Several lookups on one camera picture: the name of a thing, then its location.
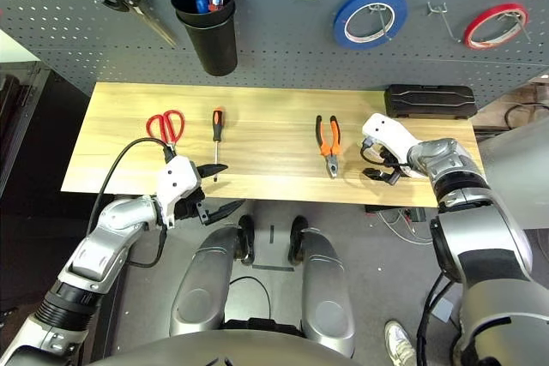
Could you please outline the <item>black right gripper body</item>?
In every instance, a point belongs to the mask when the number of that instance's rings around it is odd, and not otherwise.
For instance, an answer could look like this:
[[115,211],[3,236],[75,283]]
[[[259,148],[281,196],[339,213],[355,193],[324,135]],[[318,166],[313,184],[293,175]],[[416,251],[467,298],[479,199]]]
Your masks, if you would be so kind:
[[388,149],[381,149],[379,152],[381,170],[377,172],[378,177],[412,177],[412,170],[408,165],[399,162],[397,157]]

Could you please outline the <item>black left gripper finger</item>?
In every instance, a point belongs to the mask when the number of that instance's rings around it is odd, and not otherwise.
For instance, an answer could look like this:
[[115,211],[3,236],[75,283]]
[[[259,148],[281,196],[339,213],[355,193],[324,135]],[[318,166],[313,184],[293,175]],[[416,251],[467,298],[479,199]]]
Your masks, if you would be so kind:
[[217,209],[212,213],[205,207],[201,207],[201,223],[203,225],[215,224],[229,217],[232,213],[237,211],[244,203],[245,203],[245,199],[231,201],[225,205],[222,205],[219,209]]
[[200,178],[214,177],[214,179],[217,179],[216,176],[227,168],[228,166],[224,164],[205,164],[199,165],[197,171]]

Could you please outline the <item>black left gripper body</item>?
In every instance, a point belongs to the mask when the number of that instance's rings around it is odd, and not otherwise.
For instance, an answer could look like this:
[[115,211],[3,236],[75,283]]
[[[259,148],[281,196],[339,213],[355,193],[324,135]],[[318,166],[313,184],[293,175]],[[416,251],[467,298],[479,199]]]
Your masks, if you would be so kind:
[[174,206],[175,220],[198,217],[200,220],[209,220],[208,211],[202,202],[205,194],[202,189],[195,189],[190,195],[179,199]]

